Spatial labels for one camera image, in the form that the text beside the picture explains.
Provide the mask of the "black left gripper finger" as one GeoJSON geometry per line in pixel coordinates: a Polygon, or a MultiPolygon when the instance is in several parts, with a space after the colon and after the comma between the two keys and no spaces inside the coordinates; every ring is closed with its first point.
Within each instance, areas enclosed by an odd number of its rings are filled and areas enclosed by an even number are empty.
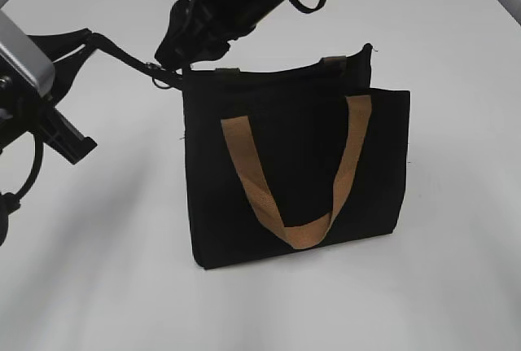
{"type": "Polygon", "coordinates": [[[89,29],[80,29],[70,33],[28,36],[55,68],[48,99],[63,99],[69,92],[82,65],[94,52],[93,47],[87,46],[93,34],[89,29]]]}
{"type": "Polygon", "coordinates": [[[91,137],[84,136],[54,107],[41,114],[40,135],[45,144],[72,165],[83,160],[97,147],[91,137]]]}

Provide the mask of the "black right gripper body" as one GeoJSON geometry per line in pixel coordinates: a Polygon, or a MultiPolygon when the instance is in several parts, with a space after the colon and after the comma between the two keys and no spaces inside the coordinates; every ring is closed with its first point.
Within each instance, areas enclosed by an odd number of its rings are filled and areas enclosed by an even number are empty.
{"type": "Polygon", "coordinates": [[[198,40],[230,44],[251,33],[260,20],[261,0],[177,0],[168,29],[189,29],[198,40]]]}

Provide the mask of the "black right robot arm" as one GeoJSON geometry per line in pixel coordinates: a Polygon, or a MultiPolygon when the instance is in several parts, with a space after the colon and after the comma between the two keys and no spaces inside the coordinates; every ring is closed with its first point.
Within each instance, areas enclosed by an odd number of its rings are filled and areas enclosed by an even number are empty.
{"type": "Polygon", "coordinates": [[[304,14],[318,11],[326,4],[326,0],[318,0],[315,7],[307,7],[299,0],[177,0],[155,59],[169,70],[219,60],[232,41],[250,34],[284,1],[304,14]]]}

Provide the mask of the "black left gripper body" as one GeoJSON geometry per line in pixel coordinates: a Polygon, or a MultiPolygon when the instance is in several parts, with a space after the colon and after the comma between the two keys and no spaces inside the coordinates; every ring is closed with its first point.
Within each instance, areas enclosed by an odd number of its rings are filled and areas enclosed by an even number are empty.
{"type": "Polygon", "coordinates": [[[1,150],[30,133],[53,150],[65,151],[65,118],[56,108],[64,96],[65,84],[59,77],[45,96],[25,81],[2,77],[1,150]]]}

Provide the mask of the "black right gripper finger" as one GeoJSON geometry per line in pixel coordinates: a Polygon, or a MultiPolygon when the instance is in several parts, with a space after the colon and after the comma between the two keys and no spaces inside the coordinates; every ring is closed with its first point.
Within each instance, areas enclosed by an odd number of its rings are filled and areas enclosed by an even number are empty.
{"type": "Polygon", "coordinates": [[[155,52],[155,60],[168,70],[190,66],[190,44],[189,29],[168,29],[155,52]]]}
{"type": "Polygon", "coordinates": [[[202,61],[217,61],[230,50],[230,44],[226,41],[198,40],[193,37],[186,37],[183,41],[183,66],[202,61]]]}

